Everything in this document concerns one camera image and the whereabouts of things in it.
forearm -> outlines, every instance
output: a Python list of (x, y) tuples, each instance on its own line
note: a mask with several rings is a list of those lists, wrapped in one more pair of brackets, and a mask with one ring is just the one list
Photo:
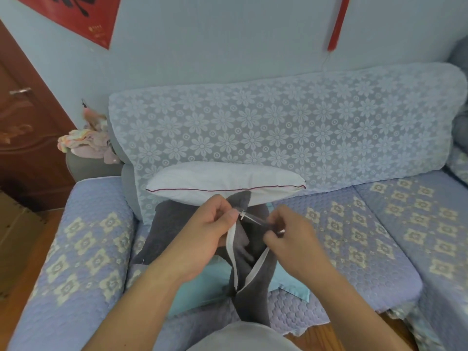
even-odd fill
[(120, 301), (83, 348), (152, 350), (180, 284), (164, 261), (155, 260)]
[(347, 351), (410, 350), (337, 271), (330, 271), (327, 280), (311, 290)]

door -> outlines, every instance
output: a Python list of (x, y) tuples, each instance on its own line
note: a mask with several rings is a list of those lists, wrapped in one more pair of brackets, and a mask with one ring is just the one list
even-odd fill
[(0, 188), (33, 211), (64, 207), (74, 180), (57, 138), (72, 129), (0, 22)]

person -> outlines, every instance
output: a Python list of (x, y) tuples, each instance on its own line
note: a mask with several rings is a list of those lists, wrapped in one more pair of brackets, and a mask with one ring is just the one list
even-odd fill
[[(83, 350), (152, 350), (178, 288), (198, 276), (216, 248), (225, 245), (225, 233), (237, 217), (237, 210), (222, 196), (207, 200), (116, 303)], [(279, 238), (268, 231), (266, 245), (284, 269), (317, 296), (346, 350), (410, 350), (333, 267), (305, 218), (281, 205), (267, 220), (285, 232)], [(264, 325), (236, 322), (189, 350), (299, 349)]]

wall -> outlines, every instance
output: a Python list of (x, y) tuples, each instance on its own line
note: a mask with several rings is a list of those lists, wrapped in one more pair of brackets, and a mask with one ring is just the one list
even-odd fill
[(110, 50), (0, 0), (0, 19), (77, 126), (80, 99), (377, 64), (443, 61), (468, 33), (468, 0), (351, 0), (322, 68), (341, 0), (122, 0)]

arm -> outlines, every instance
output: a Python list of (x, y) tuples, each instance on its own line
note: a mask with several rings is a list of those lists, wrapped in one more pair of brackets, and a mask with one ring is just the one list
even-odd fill
[(200, 274), (237, 216), (220, 195), (204, 203), (107, 314), (83, 350), (151, 350), (177, 290)]
[(317, 296), (348, 351), (410, 351), (407, 344), (375, 313), (333, 267), (311, 224), (286, 206), (268, 218), (285, 229), (284, 237), (264, 236), (284, 269)]

